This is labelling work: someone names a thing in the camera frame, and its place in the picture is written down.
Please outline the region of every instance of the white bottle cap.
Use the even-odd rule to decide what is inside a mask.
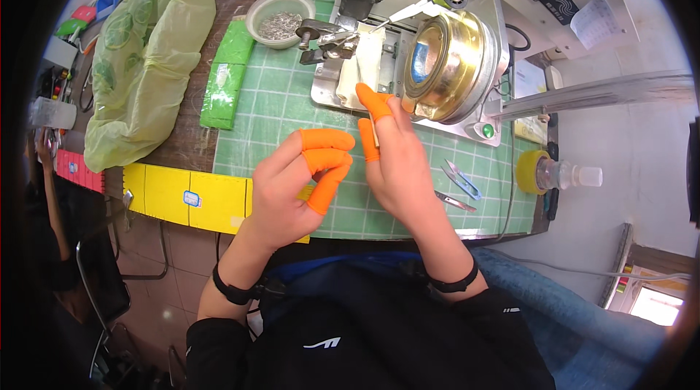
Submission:
[[[583,186],[603,185],[603,169],[598,167],[579,167],[578,181]]]

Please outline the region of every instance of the green foam block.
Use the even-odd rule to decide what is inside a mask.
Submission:
[[[229,24],[211,63],[200,125],[227,130],[233,128],[238,95],[253,43],[245,21],[236,20]]]

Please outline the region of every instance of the metal hooks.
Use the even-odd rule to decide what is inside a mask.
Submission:
[[[278,12],[260,23],[258,33],[265,39],[282,41],[296,36],[295,30],[301,26],[302,16],[298,13]]]

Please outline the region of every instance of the clear plastic container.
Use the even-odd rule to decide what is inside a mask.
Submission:
[[[54,129],[72,129],[78,108],[71,103],[37,97],[30,106],[30,125]]]
[[[600,186],[603,170],[598,167],[571,165],[567,160],[555,161],[542,157],[537,162],[535,173],[537,186],[541,189],[567,189],[569,186]]]
[[[258,0],[250,6],[248,14],[246,15],[246,28],[248,29],[248,33],[260,44],[282,50],[283,48],[289,48],[297,44],[301,38],[295,35],[289,39],[274,41],[258,35],[260,23],[279,12],[298,13],[302,16],[303,20],[315,17],[316,6],[313,0]]]

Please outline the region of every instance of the white logo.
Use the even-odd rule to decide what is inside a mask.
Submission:
[[[557,3],[559,3],[559,11],[562,12],[566,16],[573,16],[575,13],[573,11],[573,5],[571,1],[569,0],[556,0]]]
[[[311,346],[304,346],[304,349],[313,349],[315,347],[319,347],[323,345],[324,349],[328,349],[329,347],[336,347],[338,345],[338,342],[340,341],[340,337],[336,338],[329,338],[325,342],[320,342],[316,344],[312,344]]]

